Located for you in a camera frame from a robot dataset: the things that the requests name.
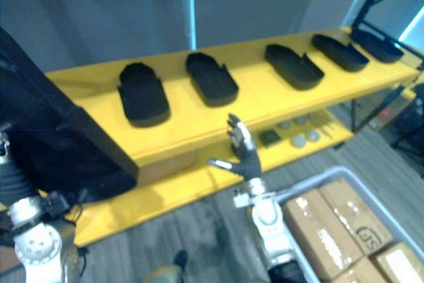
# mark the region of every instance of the cardboard box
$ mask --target cardboard box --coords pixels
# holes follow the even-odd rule
[[[365,255],[380,250],[392,240],[390,232],[346,180],[329,182],[319,191]]]
[[[21,265],[21,262],[16,257],[15,249],[0,246],[0,273],[10,270],[18,265]]]
[[[318,190],[288,201],[283,211],[287,226],[320,279],[334,279],[362,256]]]
[[[400,242],[373,258],[391,283],[424,283],[424,265],[405,243]]]
[[[387,283],[368,258],[364,257],[331,283]]]

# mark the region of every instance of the black insole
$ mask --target black insole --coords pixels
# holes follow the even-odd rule
[[[345,46],[329,36],[316,34],[312,38],[312,44],[347,71],[359,71],[369,63],[369,59],[355,49],[351,43]]]
[[[300,57],[285,46],[267,45],[265,58],[277,73],[295,89],[311,89],[324,77],[324,72],[306,54]]]
[[[198,52],[187,57],[185,66],[194,88],[206,105],[220,106],[236,99],[239,87],[225,64],[219,67],[214,58]]]
[[[118,87],[125,116],[134,126],[149,127],[170,116],[162,82],[154,70],[143,63],[129,64],[119,76]]]
[[[396,48],[388,39],[382,40],[372,33],[353,29],[350,37],[382,62],[392,63],[403,56],[402,50]]]

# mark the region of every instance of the yellow shelf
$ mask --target yellow shelf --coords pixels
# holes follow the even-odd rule
[[[341,29],[319,32],[348,41],[348,34]],[[410,80],[418,74],[402,62],[381,63],[357,45],[370,63],[360,72],[346,72],[311,45],[312,36],[313,33],[290,34],[201,49],[218,63],[225,63],[240,88],[237,99],[223,107],[205,106],[194,90],[185,71],[189,52],[83,66],[51,72],[48,77],[142,166],[223,141],[229,112],[252,129],[259,129]],[[293,89],[264,59],[265,46],[271,43],[289,46],[298,54],[307,52],[325,72],[323,81],[307,91]],[[119,74],[132,62],[148,64],[162,78],[171,109],[166,122],[136,128],[127,121],[117,86]]]
[[[258,133],[254,133],[263,171],[339,144],[352,137],[352,133],[344,128],[343,124],[337,121],[330,112],[322,110],[319,114],[313,123],[308,121],[302,126],[293,124],[286,131],[282,131],[275,125],[269,127],[275,128],[282,137],[281,142],[269,148],[265,148],[258,140]],[[319,141],[308,142],[301,149],[294,148],[290,144],[290,137],[293,135],[316,127],[320,133],[320,129],[324,128],[332,137],[329,138],[321,133]],[[210,144],[200,149],[197,164],[175,176],[135,188],[112,199],[84,205],[84,211],[77,224],[76,245],[84,246],[98,241],[242,181],[239,176],[208,166],[207,159],[212,157],[236,160],[228,138],[223,142]]]

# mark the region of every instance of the black metal rack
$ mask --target black metal rack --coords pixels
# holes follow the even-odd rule
[[[424,54],[417,51],[416,49],[412,48],[411,46],[408,46],[407,44],[403,43],[402,41],[399,41],[398,39],[395,39],[394,37],[388,35],[386,32],[381,30],[380,28],[376,27],[372,23],[369,23],[365,20],[365,16],[370,10],[372,6],[374,6],[377,3],[380,3],[383,0],[366,0],[364,5],[362,6],[361,10],[359,11],[359,14],[356,16],[352,28],[358,28],[361,24],[367,26],[368,28],[371,28],[373,31],[377,32],[378,34],[381,34],[388,40],[400,45],[402,48],[406,49],[416,57],[421,59],[421,65],[418,67],[418,70],[424,71]],[[362,128],[364,128],[375,116],[379,114],[384,108],[386,108],[394,99],[396,99],[402,91],[405,89],[405,85],[399,85],[397,89],[395,89],[393,92],[391,92],[389,95],[387,95],[383,101],[375,107],[370,114],[366,116],[365,119],[363,119],[358,125],[356,124],[356,100],[352,100],[352,105],[350,108],[350,116],[351,116],[351,130],[354,133],[357,133]]]

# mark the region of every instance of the robotic arm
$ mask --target robotic arm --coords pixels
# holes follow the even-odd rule
[[[251,233],[272,282],[306,282],[290,243],[278,194],[269,192],[262,179],[260,160],[246,125],[230,114],[228,132],[239,163],[211,159],[209,163],[244,178],[246,192],[234,198],[236,207],[246,207]]]
[[[75,225],[63,218],[66,198],[52,192],[40,197],[16,166],[7,134],[0,131],[0,202],[9,207],[15,252],[26,271],[26,283],[79,282]]]

